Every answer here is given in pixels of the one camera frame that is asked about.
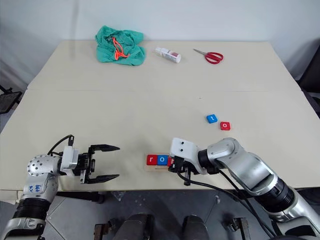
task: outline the green cloth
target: green cloth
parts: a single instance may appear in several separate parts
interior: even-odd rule
[[[115,59],[116,48],[114,46],[112,37],[122,45],[123,53],[125,55],[130,54],[128,57],[119,57]],[[102,63],[115,63],[138,66],[141,65],[146,58],[146,51],[143,47],[138,46],[144,35],[141,32],[123,30],[118,31],[113,28],[103,26],[99,32],[95,35],[96,58]]]

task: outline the black chair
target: black chair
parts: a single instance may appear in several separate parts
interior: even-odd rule
[[[320,118],[320,98],[312,97],[309,94],[320,94],[320,46],[316,50],[311,62],[297,83],[303,91],[306,99]]]

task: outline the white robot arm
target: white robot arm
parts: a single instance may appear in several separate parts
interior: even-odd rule
[[[262,205],[282,235],[320,238],[320,217],[304,198],[277,176],[261,158],[247,152],[234,138],[224,138],[207,149],[193,142],[174,138],[170,148],[174,163],[171,172],[217,174],[228,169],[231,176]]]
[[[63,152],[53,152],[62,141],[68,139]],[[68,135],[57,142],[48,154],[34,157],[27,164],[27,180],[23,195],[13,215],[3,231],[1,240],[38,240],[41,239],[46,225],[47,211],[54,200],[59,184],[58,176],[80,176],[81,184],[103,183],[118,177],[118,174],[101,175],[90,178],[95,170],[95,151],[115,151],[116,146],[91,145],[88,152],[79,154],[73,147],[74,136]]]

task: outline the white table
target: white table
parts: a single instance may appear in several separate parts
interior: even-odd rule
[[[148,51],[139,67],[98,63],[91,41],[75,42],[75,57],[70,60],[68,44],[57,48],[32,81],[0,135],[1,190],[21,190],[27,162],[67,134],[75,136],[74,146],[80,152],[92,144],[120,147],[120,151],[95,154],[96,175],[120,177],[80,184],[79,178],[63,176],[63,191],[201,188],[184,186],[170,172],[144,170],[145,154],[168,152],[173,137],[203,149],[234,137],[289,185],[319,187],[320,121],[268,43],[146,42],[148,50],[156,45],[177,49],[184,59],[174,64]],[[189,51],[192,46],[217,50],[225,60],[207,64],[203,56]],[[240,59],[236,54],[229,56],[243,48],[251,68],[246,61],[235,61]],[[209,114],[231,122],[231,131],[209,124]],[[232,188],[220,175],[192,178]]]

